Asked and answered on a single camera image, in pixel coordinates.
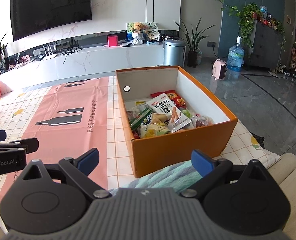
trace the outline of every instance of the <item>orange cardboard box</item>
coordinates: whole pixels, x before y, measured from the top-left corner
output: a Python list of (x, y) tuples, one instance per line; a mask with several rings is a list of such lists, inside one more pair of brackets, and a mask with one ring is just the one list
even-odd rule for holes
[[(122, 69), (117, 70), (116, 75), (121, 120), (136, 178), (190, 160), (194, 149), (213, 158), (219, 156), (226, 147), (237, 124), (237, 117), (183, 68), (166, 66)], [(135, 106), (136, 101), (149, 101), (152, 93), (167, 90), (176, 90), (185, 99), (187, 109), (211, 117), (215, 124), (152, 138), (134, 139), (126, 109)]]

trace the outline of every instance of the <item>cable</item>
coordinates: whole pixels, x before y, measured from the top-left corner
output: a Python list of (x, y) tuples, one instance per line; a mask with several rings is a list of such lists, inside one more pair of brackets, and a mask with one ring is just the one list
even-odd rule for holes
[(229, 53), (228, 53), (225, 57), (218, 57), (218, 56), (215, 54), (215, 47), (212, 46), (212, 48), (214, 49), (214, 55), (215, 55), (217, 58), (226, 58), (226, 57), (228, 57), (228, 55), (229, 55)]
[(67, 58), (68, 55), (73, 54), (73, 53), (78, 52), (78, 51), (81, 51), (82, 49), (83, 49), (83, 47), (81, 47), (81, 46), (64, 49), (64, 51), (61, 53), (61, 55), (66, 56), (63, 64), (65, 63), (66, 58)]

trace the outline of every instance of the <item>white cabinet door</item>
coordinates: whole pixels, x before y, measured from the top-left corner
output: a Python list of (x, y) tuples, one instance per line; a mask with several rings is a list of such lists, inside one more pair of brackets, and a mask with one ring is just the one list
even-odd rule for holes
[(181, 0), (153, 0), (153, 21), (158, 29), (179, 30), (173, 21), (179, 23)]

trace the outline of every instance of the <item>silver trash can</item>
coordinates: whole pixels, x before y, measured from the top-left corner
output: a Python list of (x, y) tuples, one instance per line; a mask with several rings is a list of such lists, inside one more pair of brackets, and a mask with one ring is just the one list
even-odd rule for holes
[(163, 45), (164, 65), (184, 67), (186, 43), (179, 40), (166, 40)]

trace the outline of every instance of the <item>dark cabinet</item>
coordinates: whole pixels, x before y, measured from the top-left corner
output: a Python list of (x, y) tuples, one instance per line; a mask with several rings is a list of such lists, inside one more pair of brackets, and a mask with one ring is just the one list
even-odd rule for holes
[(265, 67), (271, 70), (278, 66), (283, 35), (257, 21), (254, 30), (253, 51), (244, 63), (250, 66)]

